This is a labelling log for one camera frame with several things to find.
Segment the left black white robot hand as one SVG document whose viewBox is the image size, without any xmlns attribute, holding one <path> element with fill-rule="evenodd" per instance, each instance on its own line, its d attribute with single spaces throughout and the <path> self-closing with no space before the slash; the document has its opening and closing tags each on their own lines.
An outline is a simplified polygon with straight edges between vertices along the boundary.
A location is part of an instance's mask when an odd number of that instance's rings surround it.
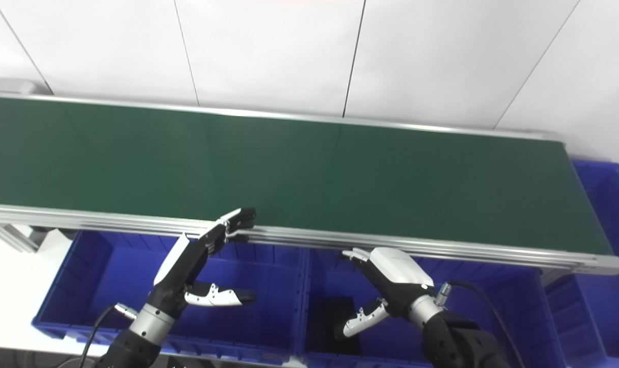
<svg viewBox="0 0 619 368">
<path fill-rule="evenodd" d="M 256 210 L 237 208 L 219 217 L 197 239 L 183 233 L 162 262 L 146 305 L 156 314 L 179 319 L 186 306 L 235 307 L 256 301 L 256 293 L 197 280 L 210 256 L 233 240 L 246 241 L 237 231 L 254 227 Z"/>
</svg>

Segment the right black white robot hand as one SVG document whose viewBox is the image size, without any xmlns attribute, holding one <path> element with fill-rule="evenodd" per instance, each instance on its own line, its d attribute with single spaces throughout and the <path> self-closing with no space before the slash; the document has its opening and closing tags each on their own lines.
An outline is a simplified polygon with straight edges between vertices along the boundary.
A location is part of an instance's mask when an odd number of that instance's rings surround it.
<svg viewBox="0 0 619 368">
<path fill-rule="evenodd" d="M 436 302 L 433 278 L 404 251 L 390 247 L 372 251 L 354 248 L 343 250 L 341 257 L 349 259 L 380 296 L 335 326 L 337 340 L 354 337 L 387 317 L 403 318 L 422 332 L 429 319 L 443 311 Z"/>
</svg>

